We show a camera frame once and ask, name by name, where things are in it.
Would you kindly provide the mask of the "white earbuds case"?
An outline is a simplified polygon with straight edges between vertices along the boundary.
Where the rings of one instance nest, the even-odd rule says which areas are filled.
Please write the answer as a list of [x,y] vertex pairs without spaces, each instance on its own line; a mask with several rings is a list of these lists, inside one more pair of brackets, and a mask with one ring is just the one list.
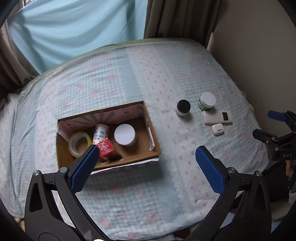
[[213,135],[219,136],[224,134],[224,126],[222,123],[217,123],[211,126]]

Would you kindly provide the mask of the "white remote control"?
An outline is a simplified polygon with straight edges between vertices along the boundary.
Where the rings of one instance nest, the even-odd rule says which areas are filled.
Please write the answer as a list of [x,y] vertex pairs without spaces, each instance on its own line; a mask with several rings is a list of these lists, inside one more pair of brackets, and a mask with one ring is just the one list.
[[205,125],[231,124],[233,123],[233,116],[230,111],[208,110],[202,112],[203,121]]

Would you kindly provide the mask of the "red Marubi box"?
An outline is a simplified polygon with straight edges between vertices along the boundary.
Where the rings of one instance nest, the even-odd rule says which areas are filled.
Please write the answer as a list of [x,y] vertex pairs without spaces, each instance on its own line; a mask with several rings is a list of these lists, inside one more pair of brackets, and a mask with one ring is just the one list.
[[115,149],[109,138],[105,138],[100,143],[95,145],[99,148],[101,158],[108,159],[115,155]]

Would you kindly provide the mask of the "black lid white jar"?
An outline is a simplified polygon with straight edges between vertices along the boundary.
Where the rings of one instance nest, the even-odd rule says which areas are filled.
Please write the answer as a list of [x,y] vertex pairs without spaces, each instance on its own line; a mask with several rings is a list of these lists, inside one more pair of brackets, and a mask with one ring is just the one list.
[[178,116],[187,115],[190,112],[190,109],[191,109],[191,104],[185,99],[181,99],[176,104],[176,114]]

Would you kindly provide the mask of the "white blue label bottle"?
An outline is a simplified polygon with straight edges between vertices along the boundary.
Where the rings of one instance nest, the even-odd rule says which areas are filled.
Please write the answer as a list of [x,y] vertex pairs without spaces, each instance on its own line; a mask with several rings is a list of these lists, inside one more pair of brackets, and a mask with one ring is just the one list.
[[101,143],[104,139],[108,137],[108,133],[109,133],[109,126],[102,123],[98,123],[95,126],[92,144],[96,145]]

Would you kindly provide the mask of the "cardboard box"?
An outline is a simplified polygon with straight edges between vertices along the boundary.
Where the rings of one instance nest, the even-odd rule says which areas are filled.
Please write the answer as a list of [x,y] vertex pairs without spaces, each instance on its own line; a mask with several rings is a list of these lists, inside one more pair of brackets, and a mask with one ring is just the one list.
[[70,166],[90,145],[99,147],[95,171],[156,162],[161,154],[143,100],[58,120],[56,152],[59,168]]

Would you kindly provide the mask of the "white round jar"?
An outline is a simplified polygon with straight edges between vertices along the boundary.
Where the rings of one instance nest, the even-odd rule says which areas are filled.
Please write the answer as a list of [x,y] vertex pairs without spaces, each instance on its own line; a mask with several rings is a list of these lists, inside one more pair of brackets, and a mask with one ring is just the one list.
[[137,134],[131,125],[125,123],[115,129],[114,138],[118,144],[129,147],[137,141]]

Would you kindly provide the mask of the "blue checkered floral bedsheet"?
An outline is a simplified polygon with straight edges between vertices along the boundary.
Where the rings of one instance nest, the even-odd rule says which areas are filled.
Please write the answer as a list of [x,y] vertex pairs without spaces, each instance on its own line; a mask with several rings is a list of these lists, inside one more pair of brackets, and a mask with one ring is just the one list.
[[91,51],[8,95],[1,109],[1,201],[25,216],[32,173],[74,160],[70,137],[102,123],[136,131],[100,161],[79,201],[114,240],[147,240],[201,221],[218,200],[195,160],[204,145],[240,173],[262,171],[267,150],[242,92],[212,55],[189,41],[154,40]]

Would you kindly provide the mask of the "brown curtain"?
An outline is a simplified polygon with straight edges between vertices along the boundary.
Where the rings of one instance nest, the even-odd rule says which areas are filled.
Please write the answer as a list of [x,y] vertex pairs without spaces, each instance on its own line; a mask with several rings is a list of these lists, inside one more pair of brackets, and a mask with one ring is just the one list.
[[184,38],[208,46],[222,1],[147,2],[144,38]]

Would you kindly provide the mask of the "light blue curtain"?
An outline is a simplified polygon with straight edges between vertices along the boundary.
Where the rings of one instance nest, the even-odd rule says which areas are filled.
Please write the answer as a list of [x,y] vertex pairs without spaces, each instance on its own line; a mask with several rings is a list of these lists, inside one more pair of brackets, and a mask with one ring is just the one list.
[[147,1],[41,1],[8,19],[11,38],[39,73],[99,47],[143,39]]

